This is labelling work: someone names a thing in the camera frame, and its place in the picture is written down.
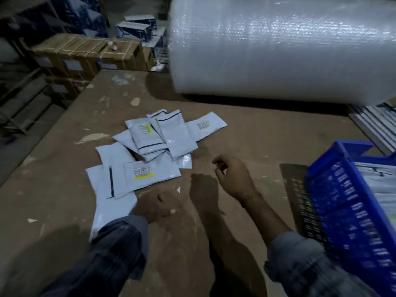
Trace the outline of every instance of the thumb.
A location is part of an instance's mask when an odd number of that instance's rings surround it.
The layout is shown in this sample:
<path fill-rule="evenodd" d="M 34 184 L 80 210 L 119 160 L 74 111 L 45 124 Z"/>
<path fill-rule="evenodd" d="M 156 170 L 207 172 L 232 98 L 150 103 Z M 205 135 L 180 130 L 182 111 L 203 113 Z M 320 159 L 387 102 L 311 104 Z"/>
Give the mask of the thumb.
<path fill-rule="evenodd" d="M 223 186 L 223 183 L 225 181 L 225 175 L 223 174 L 223 171 L 221 171 L 221 169 L 218 166 L 216 166 L 215 173 L 217 179 L 219 180 L 220 185 Z"/>

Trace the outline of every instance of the human arm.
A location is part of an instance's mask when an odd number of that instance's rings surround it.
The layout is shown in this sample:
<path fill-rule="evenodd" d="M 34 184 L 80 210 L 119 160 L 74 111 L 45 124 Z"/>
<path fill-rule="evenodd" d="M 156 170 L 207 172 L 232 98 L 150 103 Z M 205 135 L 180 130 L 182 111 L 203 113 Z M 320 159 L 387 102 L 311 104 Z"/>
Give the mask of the human arm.
<path fill-rule="evenodd" d="M 126 279 L 143 275 L 148 223 L 174 213 L 176 203 L 167 192 L 143 195 L 130 215 L 103 226 L 84 258 L 47 285 L 40 297 L 117 297 Z"/>
<path fill-rule="evenodd" d="M 212 163 L 220 185 L 246 209 L 267 246 L 265 272 L 289 297 L 378 296 L 327 258 L 317 241 L 291 231 L 262 198 L 241 160 L 220 155 Z"/>

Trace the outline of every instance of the wooden table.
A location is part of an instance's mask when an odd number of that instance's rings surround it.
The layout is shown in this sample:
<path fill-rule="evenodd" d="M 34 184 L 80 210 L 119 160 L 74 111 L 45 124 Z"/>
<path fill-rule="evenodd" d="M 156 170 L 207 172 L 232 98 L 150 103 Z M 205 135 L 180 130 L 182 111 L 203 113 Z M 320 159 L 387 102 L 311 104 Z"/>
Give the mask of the wooden table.
<path fill-rule="evenodd" d="M 117 85 L 120 79 L 128 84 Z M 101 163 L 95 147 L 113 143 L 111 136 L 126 129 L 124 120 L 165 108 L 180 109 L 185 121 L 213 111 L 228 126 L 198 143 L 192 170 L 152 186 L 170 190 L 183 210 L 150 225 L 143 279 L 127 281 L 122 296 L 201 297 L 219 289 L 231 295 L 265 296 L 268 291 L 278 296 L 279 286 L 264 275 L 266 248 L 258 231 L 217 184 L 210 161 L 220 153 L 245 161 L 270 205 L 294 227 L 279 165 L 309 165 L 336 139 L 365 139 L 346 116 L 329 114 L 343 107 L 185 97 L 174 92 L 165 73 L 103 70 L 90 86 L 33 150 L 30 163 L 0 188 L 0 263 L 8 292 L 32 295 L 82 257 L 95 213 L 85 169 Z M 140 98 L 138 106 L 131 105 L 134 98 Z M 328 114 L 298 111 L 309 106 Z M 93 133 L 110 137 L 76 144 Z M 28 223 L 28 218 L 38 221 Z"/>

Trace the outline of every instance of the blue plastic crate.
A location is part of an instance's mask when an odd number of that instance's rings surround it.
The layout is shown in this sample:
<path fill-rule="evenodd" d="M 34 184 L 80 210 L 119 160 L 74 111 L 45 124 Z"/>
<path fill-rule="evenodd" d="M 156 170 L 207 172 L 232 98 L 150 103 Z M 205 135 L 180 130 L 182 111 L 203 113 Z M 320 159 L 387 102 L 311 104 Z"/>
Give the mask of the blue plastic crate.
<path fill-rule="evenodd" d="M 372 146 L 336 141 L 308 168 L 306 182 L 335 260 L 381 296 L 396 296 L 396 232 L 354 164 L 396 166 L 396 153 L 363 156 Z"/>

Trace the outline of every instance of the plaid shirt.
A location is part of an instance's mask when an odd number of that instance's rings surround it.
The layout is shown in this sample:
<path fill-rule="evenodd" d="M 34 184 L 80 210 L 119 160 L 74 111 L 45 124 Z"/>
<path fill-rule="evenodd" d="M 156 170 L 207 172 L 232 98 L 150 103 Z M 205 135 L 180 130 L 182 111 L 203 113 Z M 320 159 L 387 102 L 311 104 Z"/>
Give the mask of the plaid shirt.
<path fill-rule="evenodd" d="M 147 221 L 129 215 L 106 224 L 76 266 L 46 286 L 41 297 L 117 297 L 128 277 L 140 279 L 148 254 Z M 287 232 L 271 242 L 265 272 L 289 297 L 378 296 L 324 254 L 315 240 Z"/>

